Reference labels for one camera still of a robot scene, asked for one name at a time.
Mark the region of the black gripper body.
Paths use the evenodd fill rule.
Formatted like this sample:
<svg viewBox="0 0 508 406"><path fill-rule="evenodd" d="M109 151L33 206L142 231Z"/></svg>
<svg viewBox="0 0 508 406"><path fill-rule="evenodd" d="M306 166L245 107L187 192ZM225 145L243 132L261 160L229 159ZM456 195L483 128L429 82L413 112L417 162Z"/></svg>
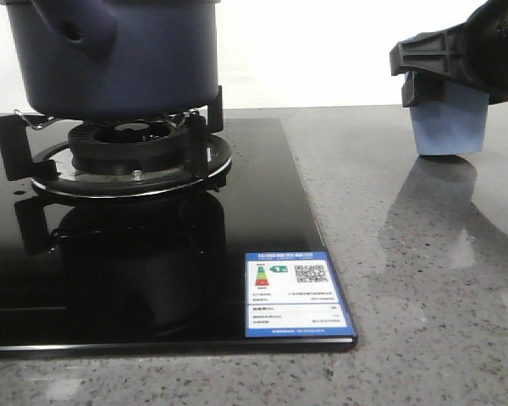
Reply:
<svg viewBox="0 0 508 406"><path fill-rule="evenodd" d="M491 102L508 102L508 1L487 1L465 24L467 59Z"/></svg>

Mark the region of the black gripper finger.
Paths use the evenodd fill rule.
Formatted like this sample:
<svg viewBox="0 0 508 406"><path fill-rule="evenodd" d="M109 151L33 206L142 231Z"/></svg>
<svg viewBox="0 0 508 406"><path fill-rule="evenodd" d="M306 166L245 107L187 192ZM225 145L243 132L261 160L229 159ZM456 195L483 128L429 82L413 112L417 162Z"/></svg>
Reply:
<svg viewBox="0 0 508 406"><path fill-rule="evenodd" d="M434 74L409 71L401 88L402 105L415 107L424 102L441 102L445 98L445 80Z"/></svg>
<svg viewBox="0 0 508 406"><path fill-rule="evenodd" d="M471 85L474 73L467 56L465 27L461 23L399 41L389 53L391 75L424 72Z"/></svg>

